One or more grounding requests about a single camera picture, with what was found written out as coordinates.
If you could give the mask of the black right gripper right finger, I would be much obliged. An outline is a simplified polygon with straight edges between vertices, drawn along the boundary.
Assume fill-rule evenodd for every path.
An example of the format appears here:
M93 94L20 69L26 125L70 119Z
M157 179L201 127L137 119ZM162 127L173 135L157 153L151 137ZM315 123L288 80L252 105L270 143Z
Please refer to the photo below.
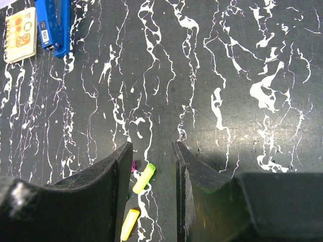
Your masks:
M322 241L322 174L228 178L172 143L177 241Z

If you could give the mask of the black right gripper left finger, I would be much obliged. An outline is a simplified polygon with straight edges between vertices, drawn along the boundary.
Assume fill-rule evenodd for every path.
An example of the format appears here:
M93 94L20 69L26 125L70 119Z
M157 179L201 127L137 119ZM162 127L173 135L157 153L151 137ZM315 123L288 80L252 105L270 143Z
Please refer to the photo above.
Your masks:
M1 241L119 241L132 161L126 142L53 185L1 177Z

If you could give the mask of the yellow pen cap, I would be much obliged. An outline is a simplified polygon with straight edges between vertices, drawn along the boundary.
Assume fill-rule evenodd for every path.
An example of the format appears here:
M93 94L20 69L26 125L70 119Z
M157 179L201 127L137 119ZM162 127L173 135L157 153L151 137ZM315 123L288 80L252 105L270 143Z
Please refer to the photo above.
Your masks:
M131 233L139 215L140 215L139 210L136 210L136 209L129 210L129 212L124 220L124 223L122 225L122 231L121 231L121 235L120 235L121 241L126 241L129 238L130 233Z

